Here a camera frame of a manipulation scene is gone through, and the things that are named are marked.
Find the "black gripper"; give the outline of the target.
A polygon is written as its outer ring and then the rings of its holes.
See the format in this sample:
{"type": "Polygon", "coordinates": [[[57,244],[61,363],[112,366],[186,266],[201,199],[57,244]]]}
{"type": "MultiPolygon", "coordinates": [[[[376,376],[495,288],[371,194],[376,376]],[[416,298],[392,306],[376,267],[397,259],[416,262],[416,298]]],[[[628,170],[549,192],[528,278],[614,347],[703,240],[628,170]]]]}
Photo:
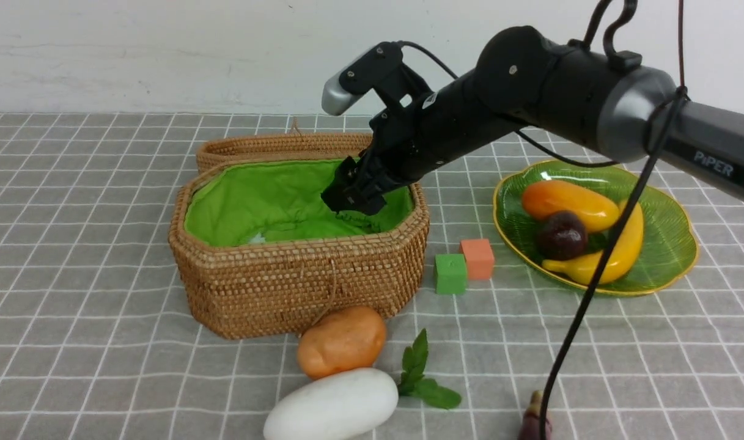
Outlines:
{"type": "Polygon", "coordinates": [[[385,205],[386,187],[403,187],[423,175],[519,128],[481,102],[473,70],[438,92],[422,95],[399,114],[386,109],[370,120],[374,139],[356,161],[347,156],[322,191],[330,211],[368,216],[385,205]]]}

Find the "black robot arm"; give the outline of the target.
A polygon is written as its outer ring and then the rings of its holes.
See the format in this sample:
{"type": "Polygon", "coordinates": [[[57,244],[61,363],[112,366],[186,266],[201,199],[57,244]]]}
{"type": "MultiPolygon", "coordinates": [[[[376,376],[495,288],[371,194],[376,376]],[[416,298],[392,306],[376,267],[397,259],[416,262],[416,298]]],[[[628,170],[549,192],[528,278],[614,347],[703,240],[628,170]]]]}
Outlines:
{"type": "Polygon", "coordinates": [[[744,114],[676,105],[668,73],[558,45],[533,27],[512,27],[487,42],[476,66],[433,91],[403,61],[405,42],[381,42],[327,80],[322,109],[343,114],[374,91],[384,109],[372,140],[340,163],[322,192],[334,212],[377,214],[386,193],[525,127],[538,127],[615,163],[653,153],[744,201],[744,114]]]}

